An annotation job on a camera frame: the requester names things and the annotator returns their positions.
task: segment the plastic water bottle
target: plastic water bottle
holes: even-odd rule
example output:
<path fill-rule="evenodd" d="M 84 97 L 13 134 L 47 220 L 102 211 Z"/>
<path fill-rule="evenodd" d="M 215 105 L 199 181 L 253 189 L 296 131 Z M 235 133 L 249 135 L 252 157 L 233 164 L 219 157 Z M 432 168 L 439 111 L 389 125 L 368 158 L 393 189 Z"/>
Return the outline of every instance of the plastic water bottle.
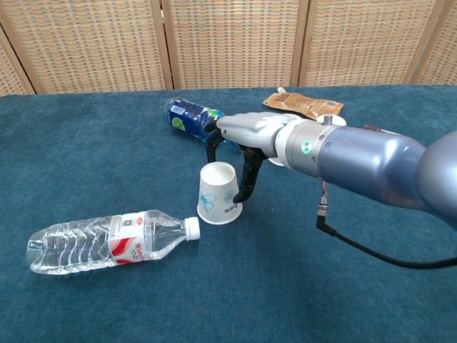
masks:
<path fill-rule="evenodd" d="M 27 262 L 36 273 L 68 274 L 162 259 L 182 241 L 199 238 L 197 217 L 178 220 L 150 210 L 42 229 L 29 239 Z"/>
<path fill-rule="evenodd" d="M 166 119 L 172 127 L 185 131 L 202 141 L 207 141 L 211 134 L 205 131 L 206 124 L 223 115 L 218 109 L 210 109 L 179 97 L 169 99 L 166 108 Z"/>

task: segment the brown pouch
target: brown pouch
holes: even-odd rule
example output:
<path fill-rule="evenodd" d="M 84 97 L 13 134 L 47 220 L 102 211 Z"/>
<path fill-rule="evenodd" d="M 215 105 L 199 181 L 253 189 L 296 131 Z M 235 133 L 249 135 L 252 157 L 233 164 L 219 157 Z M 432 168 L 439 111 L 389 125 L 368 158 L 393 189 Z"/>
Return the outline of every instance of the brown pouch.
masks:
<path fill-rule="evenodd" d="M 341 102 L 312 99 L 299 93 L 287 93 L 282 90 L 270 95 L 263 104 L 274 109 L 298 112 L 314 120 L 322 114 L 338 115 L 344 106 Z"/>

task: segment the woven folding screen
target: woven folding screen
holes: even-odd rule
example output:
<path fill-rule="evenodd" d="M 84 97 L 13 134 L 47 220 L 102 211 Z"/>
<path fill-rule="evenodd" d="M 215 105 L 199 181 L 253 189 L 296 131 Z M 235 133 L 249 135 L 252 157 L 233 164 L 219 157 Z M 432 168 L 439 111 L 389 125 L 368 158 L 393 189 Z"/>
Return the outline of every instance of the woven folding screen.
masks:
<path fill-rule="evenodd" d="M 297 85 L 308 0 L 163 0 L 175 88 Z"/>
<path fill-rule="evenodd" d="M 19 60 L 0 29 L 0 95 L 33 93 Z"/>
<path fill-rule="evenodd" d="M 0 20 L 40 93 L 172 87 L 159 0 L 2 0 Z"/>
<path fill-rule="evenodd" d="M 299 84 L 400 84 L 435 3 L 310 0 Z"/>
<path fill-rule="evenodd" d="M 420 77 L 420 84 L 457 85 L 457 2 L 438 35 Z"/>

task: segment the blue can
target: blue can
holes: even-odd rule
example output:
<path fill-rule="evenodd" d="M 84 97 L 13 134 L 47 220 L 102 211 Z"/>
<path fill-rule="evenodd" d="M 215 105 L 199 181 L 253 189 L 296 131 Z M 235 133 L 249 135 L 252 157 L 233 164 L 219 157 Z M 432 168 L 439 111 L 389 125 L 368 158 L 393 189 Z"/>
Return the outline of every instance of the blue can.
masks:
<path fill-rule="evenodd" d="M 206 124 L 223 115 L 218 109 L 210 109 L 179 97 L 170 99 L 166 109 L 166 120 L 172 127 L 202 141 L 207 141 L 211 134 L 205 131 Z"/>

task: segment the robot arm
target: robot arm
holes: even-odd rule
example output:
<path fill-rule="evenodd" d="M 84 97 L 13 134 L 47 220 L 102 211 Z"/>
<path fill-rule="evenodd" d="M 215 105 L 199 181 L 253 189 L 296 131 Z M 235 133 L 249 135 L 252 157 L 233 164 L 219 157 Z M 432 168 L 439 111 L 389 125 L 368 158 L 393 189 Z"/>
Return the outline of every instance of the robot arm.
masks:
<path fill-rule="evenodd" d="M 383 204 L 434 214 L 457 228 L 457 131 L 426 149 L 407 136 L 333 125 L 331 116 L 318 123 L 293 114 L 236 114 L 207 129 L 214 131 L 209 162 L 223 139 L 244 152 L 233 202 L 251 196 L 262 161 L 277 157 L 290 169 Z"/>

